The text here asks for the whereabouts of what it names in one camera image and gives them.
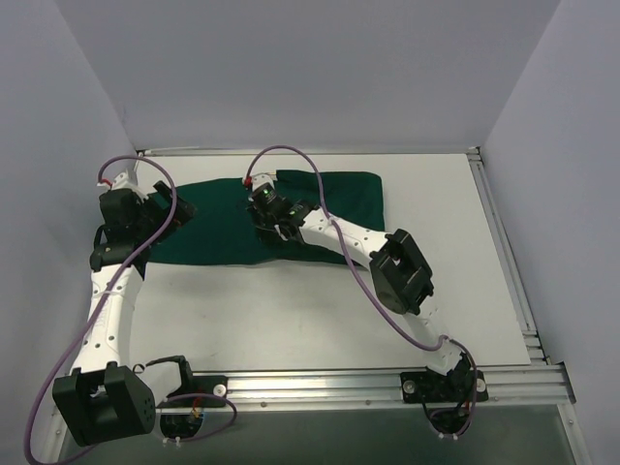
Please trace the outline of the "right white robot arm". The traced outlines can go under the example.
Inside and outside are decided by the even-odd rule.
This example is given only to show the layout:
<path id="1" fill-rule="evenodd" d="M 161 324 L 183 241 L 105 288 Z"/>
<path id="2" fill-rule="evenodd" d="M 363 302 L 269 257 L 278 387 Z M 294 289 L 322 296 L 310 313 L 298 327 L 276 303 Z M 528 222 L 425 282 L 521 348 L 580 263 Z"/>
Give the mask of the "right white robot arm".
<path id="1" fill-rule="evenodd" d="M 408 232 L 373 231 L 305 201 L 254 200 L 247 210 L 263 233 L 340 254 L 384 321 L 423 353 L 424 366 L 433 372 L 429 378 L 433 393 L 450 400 L 465 388 L 464 375 L 475 373 L 476 363 L 438 315 L 433 272 Z"/>

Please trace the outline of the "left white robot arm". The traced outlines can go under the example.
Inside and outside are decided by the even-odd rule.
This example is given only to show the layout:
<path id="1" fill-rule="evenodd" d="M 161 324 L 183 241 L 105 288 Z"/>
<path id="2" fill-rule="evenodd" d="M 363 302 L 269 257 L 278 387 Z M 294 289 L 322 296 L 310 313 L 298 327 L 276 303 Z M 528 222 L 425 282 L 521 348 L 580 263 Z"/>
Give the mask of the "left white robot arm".
<path id="1" fill-rule="evenodd" d="M 146 195 L 116 180 L 99 197 L 103 224 L 96 230 L 91 268 L 92 326 L 80 337 L 67 376 L 54 380 L 52 398 L 81 447 L 150 433 L 166 399 L 188 404 L 196 392 L 184 356 L 129 361 L 132 322 L 153 246 L 188 223 L 196 209 L 164 182 Z"/>

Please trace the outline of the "green surgical drape cloth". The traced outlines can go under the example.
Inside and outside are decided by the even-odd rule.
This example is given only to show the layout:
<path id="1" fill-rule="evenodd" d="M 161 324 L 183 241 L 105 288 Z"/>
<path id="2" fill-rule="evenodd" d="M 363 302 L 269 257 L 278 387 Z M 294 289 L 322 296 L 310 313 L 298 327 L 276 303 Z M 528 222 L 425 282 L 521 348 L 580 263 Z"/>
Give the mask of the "green surgical drape cloth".
<path id="1" fill-rule="evenodd" d="M 382 178 L 366 171 L 324 171 L 330 213 L 375 231 L 386 228 Z M 338 253 L 296 242 L 259 239 L 246 211 L 247 191 L 238 178 L 219 178 L 178 185 L 177 195 L 192 204 L 196 215 L 151 248 L 156 264 L 254 265 L 276 260 L 343 264 Z"/>

